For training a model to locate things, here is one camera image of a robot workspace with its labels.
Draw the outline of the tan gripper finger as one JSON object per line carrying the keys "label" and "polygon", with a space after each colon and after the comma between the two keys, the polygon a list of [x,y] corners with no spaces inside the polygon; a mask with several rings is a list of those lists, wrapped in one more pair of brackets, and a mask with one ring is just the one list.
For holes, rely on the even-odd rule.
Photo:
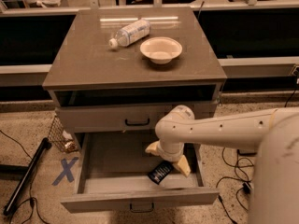
{"label": "tan gripper finger", "polygon": [[188,160],[184,155],[182,155],[178,161],[175,161],[173,163],[173,166],[185,177],[188,177],[189,174],[191,173],[190,165],[188,164]]}
{"label": "tan gripper finger", "polygon": [[158,141],[151,143],[150,145],[147,146],[145,152],[154,156],[159,156],[158,144],[159,144]]}

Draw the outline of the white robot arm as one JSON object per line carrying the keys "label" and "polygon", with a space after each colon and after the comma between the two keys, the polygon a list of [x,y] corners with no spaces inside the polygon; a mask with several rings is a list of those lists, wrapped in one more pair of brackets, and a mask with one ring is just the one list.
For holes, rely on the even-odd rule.
{"label": "white robot arm", "polygon": [[184,175],[190,173],[186,143],[256,151],[248,224],[299,224],[298,107],[196,119],[178,105],[157,122],[155,133],[158,140],[146,151]]}

